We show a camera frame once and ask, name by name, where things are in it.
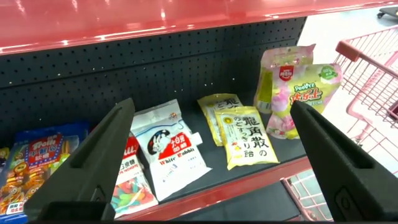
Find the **candy package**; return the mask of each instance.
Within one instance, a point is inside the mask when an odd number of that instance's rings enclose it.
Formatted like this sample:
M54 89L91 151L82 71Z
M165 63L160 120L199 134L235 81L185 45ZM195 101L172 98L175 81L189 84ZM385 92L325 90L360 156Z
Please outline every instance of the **candy package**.
M6 166L6 161L8 159L8 155L10 154L10 149L7 147L4 147L0 149L0 174L4 167Z
M131 132L149 163L158 201L211 170L197 148L197 134L183 122L177 100L136 113Z
M21 213L24 202L87 137L88 128L74 123L17 133L2 173L0 215Z
M226 150L227 169L235 166L279 163L258 110L241 106L216 111Z
M273 68L272 74L272 115L267 132L280 139L299 138L290 115L295 100L322 113L343 78L337 64L282 66Z
M281 47L266 50L261 57L259 82L254 95L254 106L261 113L271 112L272 68L283 65L310 65L315 44L310 46Z
M115 218L157 205L136 156L139 143L135 137L127 139L111 205Z
M223 110L243 106L235 94L222 93L205 96L198 100L201 110L206 116L211 135L217 146L222 146L220 129L217 125L215 110Z

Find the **snack package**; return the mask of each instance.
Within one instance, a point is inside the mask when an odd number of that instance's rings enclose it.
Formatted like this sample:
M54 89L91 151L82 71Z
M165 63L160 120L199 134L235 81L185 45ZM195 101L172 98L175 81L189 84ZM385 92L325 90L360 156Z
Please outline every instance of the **snack package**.
M260 76L254 106L261 113L271 113L272 68L283 65L311 65L315 44L266 50L261 58Z
M272 73L272 115L267 132L280 139L299 138L290 115L295 100L322 113L343 78L337 64L282 66L273 68Z
M241 106L215 111L226 150L227 169L235 166L279 163L258 110Z
M88 134L88 123L23 131L6 162L0 215L23 212L23 204L53 174Z
M235 94L222 93L205 96L198 100L201 110L206 116L209 124L211 135L213 135L214 142L217 146L222 146L220 129L217 125L215 110L223 110L243 106L239 98Z
M10 154L10 149L7 147L4 147L0 149L0 174L3 170L3 168L6 166L6 161L8 159L8 155Z
M183 122L177 100L138 112L131 132L149 163L155 194L162 201L211 169L196 146L196 139Z
M111 205L115 218L157 205L136 156L139 143L135 137L127 139Z

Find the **gummy candy bag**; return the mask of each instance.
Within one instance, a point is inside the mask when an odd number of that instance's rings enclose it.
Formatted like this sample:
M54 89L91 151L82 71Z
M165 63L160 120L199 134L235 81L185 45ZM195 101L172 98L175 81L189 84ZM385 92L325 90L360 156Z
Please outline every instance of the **gummy candy bag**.
M157 205L139 165L136 155L138 149L137 139L134 136L129 137L111 200L116 212L115 218Z
M243 106L239 98L235 94L221 93L205 96L198 100L203 114L206 116L207 123L209 124L211 135L217 146L222 146L223 141L220 135L220 129L217 125L216 110L230 109L238 106Z
M337 64L288 65L272 68L272 115L267 132L279 139L299 138L290 115L295 100L322 113L341 84Z
M235 166L279 163L255 107L216 110L215 114L225 146L228 170Z
M272 68L283 65L311 65L315 44L266 50L261 58L260 76L254 106L261 113L271 112Z

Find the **colorful candy packaging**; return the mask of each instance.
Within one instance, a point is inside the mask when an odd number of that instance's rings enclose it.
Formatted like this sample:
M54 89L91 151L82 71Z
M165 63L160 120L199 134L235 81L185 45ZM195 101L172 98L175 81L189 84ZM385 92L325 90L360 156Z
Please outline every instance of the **colorful candy packaging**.
M343 78L337 64L276 67L272 75L272 115L267 132L280 139L299 137L290 115L295 100L306 102L322 113Z
M279 163L255 107L241 106L215 111L215 114L228 170L235 166Z
M211 170L197 148L197 133L183 122L177 100L137 112L131 132L149 163L158 201Z
M315 44L266 50L261 58L260 76L254 106L261 113L271 112L272 68L283 65L311 65Z
M136 156L139 143L135 137L127 139L111 205L115 218L157 205Z
M23 131L2 172L0 215L23 212L23 204L88 135L88 123Z
M217 125L215 110L223 110L243 106L242 103L239 101L238 96L228 93L205 96L199 99L198 103L201 110L206 116L206 120L209 124L214 142L217 146L222 146L223 140L221 139L220 129Z

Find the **pink candy bag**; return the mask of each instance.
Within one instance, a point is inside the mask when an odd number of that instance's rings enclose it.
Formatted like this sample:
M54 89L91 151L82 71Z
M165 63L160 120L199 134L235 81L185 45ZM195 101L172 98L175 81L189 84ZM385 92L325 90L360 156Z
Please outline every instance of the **pink candy bag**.
M295 100L322 113L341 84L343 74L337 64L288 65L272 72L272 115L267 132L280 139L299 138L290 115Z

